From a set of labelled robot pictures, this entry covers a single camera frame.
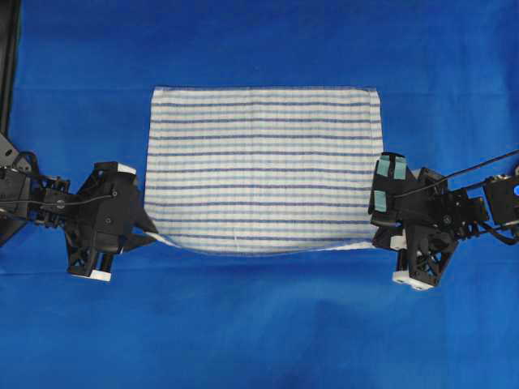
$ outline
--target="towel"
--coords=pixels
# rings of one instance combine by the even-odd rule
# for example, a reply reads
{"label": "towel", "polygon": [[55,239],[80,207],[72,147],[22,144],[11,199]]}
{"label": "towel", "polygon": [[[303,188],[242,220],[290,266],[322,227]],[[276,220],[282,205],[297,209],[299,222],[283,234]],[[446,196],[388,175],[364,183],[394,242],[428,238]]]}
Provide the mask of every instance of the towel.
{"label": "towel", "polygon": [[209,254],[371,247],[383,151],[371,88],[155,88],[144,206]]}

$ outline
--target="blue striped towel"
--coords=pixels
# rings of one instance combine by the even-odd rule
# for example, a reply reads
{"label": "blue striped towel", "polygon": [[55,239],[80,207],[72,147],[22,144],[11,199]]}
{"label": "blue striped towel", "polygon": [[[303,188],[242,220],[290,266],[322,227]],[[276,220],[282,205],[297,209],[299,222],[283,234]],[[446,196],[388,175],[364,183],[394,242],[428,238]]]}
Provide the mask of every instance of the blue striped towel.
{"label": "blue striped towel", "polygon": [[211,254],[371,247],[380,100],[365,88],[163,88],[145,209],[167,244]]}

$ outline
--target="cloth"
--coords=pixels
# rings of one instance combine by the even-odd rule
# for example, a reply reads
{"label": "cloth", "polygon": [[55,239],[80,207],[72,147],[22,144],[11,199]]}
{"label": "cloth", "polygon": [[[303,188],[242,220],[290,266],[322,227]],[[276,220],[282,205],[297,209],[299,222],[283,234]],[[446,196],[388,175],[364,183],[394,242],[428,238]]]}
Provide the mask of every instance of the cloth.
{"label": "cloth", "polygon": [[371,247],[380,99],[360,88],[155,89],[145,208],[222,254]]}

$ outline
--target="cable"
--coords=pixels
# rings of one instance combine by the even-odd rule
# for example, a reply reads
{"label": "cable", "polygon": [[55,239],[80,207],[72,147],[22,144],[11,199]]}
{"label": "cable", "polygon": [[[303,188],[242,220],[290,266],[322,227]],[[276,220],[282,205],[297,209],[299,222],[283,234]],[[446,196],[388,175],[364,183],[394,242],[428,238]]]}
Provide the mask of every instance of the cable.
{"label": "cable", "polygon": [[399,199],[400,197],[405,197],[405,196],[413,195],[415,193],[421,192],[422,190],[430,189],[430,188],[432,188],[434,186],[437,186],[437,185],[441,184],[442,182],[446,182],[449,178],[460,176],[462,174],[465,174],[465,173],[471,172],[473,170],[482,168],[483,166],[486,166],[486,165],[489,165],[489,164],[493,164],[494,162],[497,162],[498,160],[503,160],[504,158],[508,158],[509,156],[515,156],[516,154],[519,154],[519,149],[514,150],[513,152],[507,152],[506,154],[503,154],[502,156],[497,156],[496,158],[492,158],[491,160],[486,160],[485,162],[482,162],[481,164],[472,166],[472,167],[470,167],[468,169],[460,170],[459,172],[455,172],[455,173],[449,174],[448,176],[443,177],[441,180],[435,182],[434,184],[430,184],[430,185],[423,186],[423,187],[418,188],[418,189],[410,190],[409,192],[398,194],[396,196],[393,196],[393,198]]}
{"label": "cable", "polygon": [[68,206],[68,205],[83,205],[83,204],[88,204],[88,203],[91,203],[91,202],[94,202],[94,201],[97,201],[97,200],[112,199],[112,198],[113,198],[113,196],[111,194],[104,194],[102,196],[92,197],[91,199],[88,199],[88,200],[75,201],[75,202],[72,202],[72,203],[45,203],[43,201],[36,201],[36,200],[29,200],[29,199],[25,199],[25,200],[12,200],[12,201],[6,200],[6,201],[0,201],[0,205],[30,203],[30,204],[39,204],[39,205],[54,206],[54,207],[65,207],[65,206]]}
{"label": "cable", "polygon": [[17,221],[32,221],[28,217],[17,216],[14,213],[10,213],[9,211],[6,211],[5,209],[2,209],[2,208],[0,208],[0,216],[7,217],[11,220],[17,220]]}
{"label": "cable", "polygon": [[481,225],[488,233],[494,236],[499,241],[503,242],[505,245],[513,246],[519,242],[517,238],[505,237],[500,233],[497,233],[497,229],[493,229],[490,225],[485,222],[480,221],[479,225]]}
{"label": "cable", "polygon": [[18,156],[16,156],[15,160],[13,160],[13,163],[11,166],[16,169],[16,166],[18,165],[18,162],[24,157],[28,156],[29,164],[31,165],[32,173],[36,176],[40,175],[40,168],[38,166],[38,158],[36,157],[36,154],[33,152],[20,152]]}

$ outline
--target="teal tape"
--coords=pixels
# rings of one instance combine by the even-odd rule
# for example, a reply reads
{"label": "teal tape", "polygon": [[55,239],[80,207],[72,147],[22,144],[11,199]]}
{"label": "teal tape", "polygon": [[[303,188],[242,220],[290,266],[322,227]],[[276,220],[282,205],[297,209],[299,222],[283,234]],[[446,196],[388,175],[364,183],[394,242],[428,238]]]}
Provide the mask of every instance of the teal tape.
{"label": "teal tape", "polygon": [[387,177],[389,171],[389,156],[381,156],[379,159],[379,166],[376,170],[381,176]]}
{"label": "teal tape", "polygon": [[395,180],[405,180],[405,171],[407,170],[407,162],[401,156],[395,157]]}
{"label": "teal tape", "polygon": [[373,195],[375,197],[375,210],[378,212],[386,212],[388,210],[388,206],[386,205],[386,192],[373,190]]}

